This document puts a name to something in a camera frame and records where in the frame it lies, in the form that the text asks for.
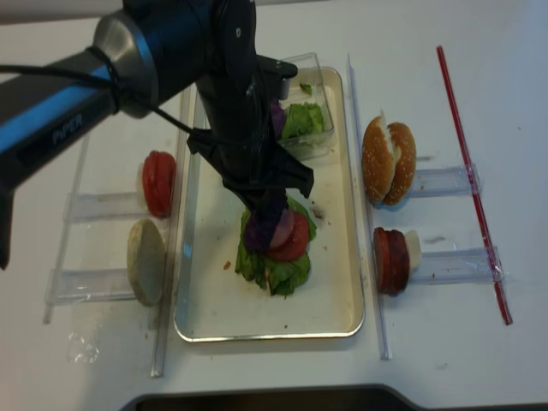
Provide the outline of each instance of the red straw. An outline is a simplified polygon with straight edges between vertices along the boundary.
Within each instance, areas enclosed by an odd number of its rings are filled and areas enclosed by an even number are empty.
[[[455,94],[453,93],[453,86],[451,85],[451,80],[449,78],[449,70],[447,69],[447,62],[445,61],[444,49],[441,45],[439,45],[437,51],[439,65],[442,69],[442,75],[444,76],[447,98],[449,99],[451,113],[453,113],[453,121],[455,122],[456,135],[459,138],[459,145],[461,146],[462,158],[464,160],[464,164],[467,166],[467,169],[471,170],[472,160],[470,158],[468,146],[464,138],[464,131],[462,129],[461,118],[459,117],[459,110],[456,108]],[[476,181],[475,173],[468,173],[468,179],[472,187],[480,186]],[[489,257],[489,266],[491,267],[491,273],[493,275],[493,285],[495,287],[495,294],[497,295],[498,308],[500,309],[500,313],[503,316],[504,323],[506,325],[510,325],[513,322],[512,316],[510,315],[503,284],[501,283],[499,279],[500,276],[498,274],[498,271],[502,270],[502,266],[497,258],[497,254],[495,253],[495,248],[492,245],[491,235],[489,234],[489,227],[487,227],[487,221],[485,220],[485,213],[483,211],[483,206],[481,205],[481,198],[478,190],[474,190],[472,198],[474,199],[474,206],[476,208],[476,214],[478,215],[478,223],[479,228],[481,229],[481,235],[483,236],[485,250],[487,251],[487,255]]]

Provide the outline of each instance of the sesame seed bun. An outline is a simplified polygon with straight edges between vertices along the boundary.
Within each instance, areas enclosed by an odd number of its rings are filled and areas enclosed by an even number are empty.
[[[390,191],[396,172],[394,149],[384,113],[372,119],[363,134],[361,170],[366,194],[373,203],[379,203]]]
[[[128,280],[135,298],[145,307],[162,298],[164,260],[164,241],[156,224],[148,218],[135,223],[128,238]]]
[[[394,147],[396,172],[390,191],[383,198],[383,203],[394,206],[405,197],[411,187],[417,161],[417,150],[408,126],[401,122],[393,122],[389,124],[388,129]]]

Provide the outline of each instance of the cheese slice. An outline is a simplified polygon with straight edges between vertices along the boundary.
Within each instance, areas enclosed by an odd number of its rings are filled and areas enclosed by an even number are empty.
[[[408,248],[409,254],[409,270],[413,271],[420,265],[420,261],[422,260],[419,235],[414,229],[412,229],[411,231],[405,233],[404,237],[405,245]]]

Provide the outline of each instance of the clear acrylic stand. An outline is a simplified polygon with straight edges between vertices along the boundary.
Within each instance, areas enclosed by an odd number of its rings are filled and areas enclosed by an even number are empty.
[[[181,97],[181,119],[188,123],[191,89],[188,88]],[[179,208],[181,204],[182,173],[186,152],[187,134],[181,130],[176,137],[176,176],[174,181],[173,197],[171,200],[172,213],[164,229],[166,243],[166,263],[164,271],[164,292],[162,300],[155,308],[158,313],[158,328],[152,352],[153,378],[162,377],[164,373],[164,359],[170,328],[170,308],[175,275],[176,244],[179,225]],[[142,193],[111,193],[111,194],[82,194],[80,182],[86,157],[89,153],[89,137],[84,137],[80,151],[79,165],[74,176],[72,193],[68,196],[63,215],[63,233],[57,255],[56,268],[51,271],[50,283],[45,293],[45,313],[43,322],[49,324],[53,317],[55,306],[67,305],[84,301],[124,301],[134,299],[134,292],[129,284],[125,266],[104,269],[66,269],[65,259],[70,249],[69,237],[73,230],[89,226],[90,223],[111,221],[119,223],[123,220],[132,220],[151,217],[143,201]],[[109,261],[102,261],[108,267]]]
[[[354,118],[354,155],[355,163],[361,164],[361,137],[360,120],[358,117],[357,101],[355,97],[354,71],[350,63],[350,55],[347,60],[348,94],[350,96],[351,113]],[[372,252],[372,238],[374,224],[372,219],[372,206],[367,202],[363,176],[358,168],[356,179],[360,207],[355,207],[356,212],[362,213],[365,225],[366,243],[368,255],[366,260],[368,267],[375,277],[371,278],[373,307],[375,324],[378,335],[378,348],[381,360],[389,360],[392,356],[388,339],[386,318],[384,310],[384,296],[377,291],[377,281]],[[481,192],[481,186],[477,182],[475,166],[459,166],[439,170],[416,170],[412,186],[407,194],[408,198],[442,197],[457,195],[472,195]],[[439,253],[423,253],[420,267],[409,276],[408,285],[439,285],[439,284],[463,284],[463,283],[501,283],[503,272],[500,270],[500,261],[495,247],[472,248]]]

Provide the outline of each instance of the clear plastic box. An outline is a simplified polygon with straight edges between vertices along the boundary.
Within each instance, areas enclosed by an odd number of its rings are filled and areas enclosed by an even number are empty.
[[[287,99],[280,101],[280,105],[285,110],[292,104],[316,103],[322,111],[324,131],[322,133],[302,135],[301,137],[279,141],[280,146],[300,160],[323,156],[330,149],[334,127],[325,94],[324,79],[319,69],[316,53],[303,54],[302,56],[291,57],[284,61],[297,66],[299,73],[291,79],[289,83],[289,96]],[[301,90],[301,83],[312,86],[312,95],[308,95]]]

